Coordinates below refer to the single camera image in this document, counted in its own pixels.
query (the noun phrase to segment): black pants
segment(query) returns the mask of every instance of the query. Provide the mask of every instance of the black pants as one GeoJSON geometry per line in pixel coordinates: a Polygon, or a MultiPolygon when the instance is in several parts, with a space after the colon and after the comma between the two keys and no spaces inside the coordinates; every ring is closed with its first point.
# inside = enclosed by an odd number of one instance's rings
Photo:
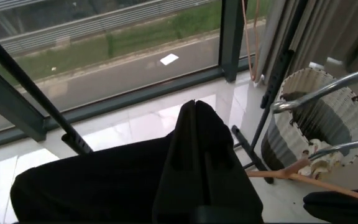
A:
{"type": "Polygon", "coordinates": [[[18,220],[151,222],[171,138],[169,134],[25,171],[11,189],[18,220]]]}

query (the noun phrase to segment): wicker basket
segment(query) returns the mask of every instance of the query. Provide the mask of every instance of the wicker basket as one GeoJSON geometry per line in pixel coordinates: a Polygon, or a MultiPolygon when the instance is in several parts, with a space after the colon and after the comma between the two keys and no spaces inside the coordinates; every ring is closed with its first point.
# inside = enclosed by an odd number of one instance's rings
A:
{"type": "MultiPolygon", "coordinates": [[[[305,68],[287,77],[276,100],[291,101],[334,81],[330,74],[305,68]]],[[[262,140],[262,157],[272,170],[288,167],[319,139],[330,145],[358,140],[358,101],[350,88],[342,88],[317,101],[272,116],[262,140]]],[[[352,164],[358,148],[343,152],[341,164],[352,164]]]]}

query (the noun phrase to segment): grass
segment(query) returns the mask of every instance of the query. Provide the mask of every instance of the grass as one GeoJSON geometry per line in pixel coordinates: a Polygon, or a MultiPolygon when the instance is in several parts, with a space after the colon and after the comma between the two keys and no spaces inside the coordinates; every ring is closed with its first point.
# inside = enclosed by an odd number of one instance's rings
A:
{"type": "MultiPolygon", "coordinates": [[[[271,0],[260,0],[259,16],[266,16],[271,0]]],[[[247,19],[255,17],[256,0],[248,3],[247,19]]],[[[71,43],[64,49],[46,50],[36,55],[16,58],[33,80],[49,77],[94,63],[111,60],[139,50],[180,40],[220,28],[221,1],[184,10],[178,14],[119,32],[108,32],[71,43]]],[[[0,66],[0,74],[11,84],[15,79],[0,66]]]]}

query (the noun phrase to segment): black stand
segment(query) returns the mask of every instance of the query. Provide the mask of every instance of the black stand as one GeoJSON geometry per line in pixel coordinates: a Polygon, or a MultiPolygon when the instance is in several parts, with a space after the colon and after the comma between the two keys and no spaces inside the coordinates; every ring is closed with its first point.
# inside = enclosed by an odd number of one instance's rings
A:
{"type": "MultiPolygon", "coordinates": [[[[303,11],[305,10],[306,4],[307,4],[307,0],[303,0],[300,1],[296,7],[292,22],[289,26],[287,35],[283,41],[281,53],[275,62],[275,65],[272,70],[272,76],[268,81],[267,91],[265,92],[265,95],[262,98],[260,107],[265,110],[259,121],[258,128],[255,132],[251,145],[249,145],[247,139],[241,134],[241,131],[239,130],[239,128],[237,128],[237,126],[234,125],[231,128],[232,133],[239,141],[239,143],[235,144],[234,147],[236,148],[238,146],[242,146],[242,148],[246,151],[246,153],[248,154],[248,156],[251,158],[252,161],[249,164],[243,166],[242,167],[243,169],[250,168],[251,166],[256,166],[258,170],[261,171],[267,170],[262,160],[255,153],[255,146],[265,126],[267,117],[269,116],[270,105],[273,103],[274,99],[277,96],[278,90],[280,89],[285,74],[288,70],[288,66],[290,65],[291,59],[293,57],[294,51],[289,49],[292,39],[295,35],[296,29],[298,28],[298,24],[302,17],[303,11]]],[[[265,180],[268,184],[272,184],[274,182],[273,178],[265,178],[265,180]]]]}

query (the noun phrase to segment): fence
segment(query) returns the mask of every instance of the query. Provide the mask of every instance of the fence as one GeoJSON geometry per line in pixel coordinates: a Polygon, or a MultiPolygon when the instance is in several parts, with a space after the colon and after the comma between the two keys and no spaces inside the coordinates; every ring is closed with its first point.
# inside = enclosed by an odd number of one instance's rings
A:
{"type": "Polygon", "coordinates": [[[199,6],[215,0],[156,0],[106,14],[69,22],[27,34],[0,40],[10,54],[24,54],[53,47],[59,40],[79,39],[84,36],[112,30],[182,9],[199,6]]]}

